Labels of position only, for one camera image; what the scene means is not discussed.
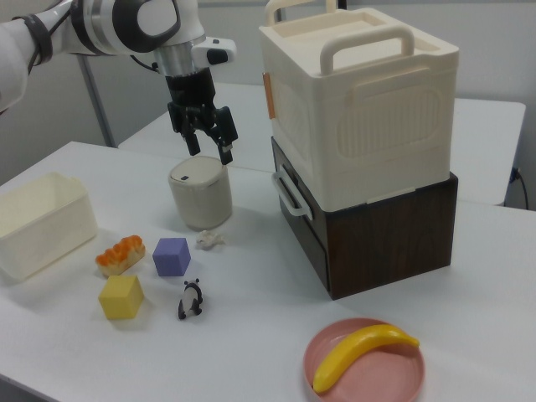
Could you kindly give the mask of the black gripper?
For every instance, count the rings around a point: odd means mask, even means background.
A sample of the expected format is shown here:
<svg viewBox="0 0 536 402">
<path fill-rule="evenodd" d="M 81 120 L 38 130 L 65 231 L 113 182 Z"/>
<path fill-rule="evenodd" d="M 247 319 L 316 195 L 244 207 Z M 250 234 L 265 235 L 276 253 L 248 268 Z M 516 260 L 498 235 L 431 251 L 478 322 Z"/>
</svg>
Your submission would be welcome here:
<svg viewBox="0 0 536 402">
<path fill-rule="evenodd" d="M 217 145 L 221 163 L 231 163 L 231 149 L 238 133 L 229 107 L 215 109 L 215 88 L 210 69 L 185 76 L 167 76 L 166 82 L 172 99 L 167 104 L 172 128 L 182 133 L 189 154 L 195 156 L 200 153 L 195 134 L 198 129 L 209 133 Z"/>
</svg>

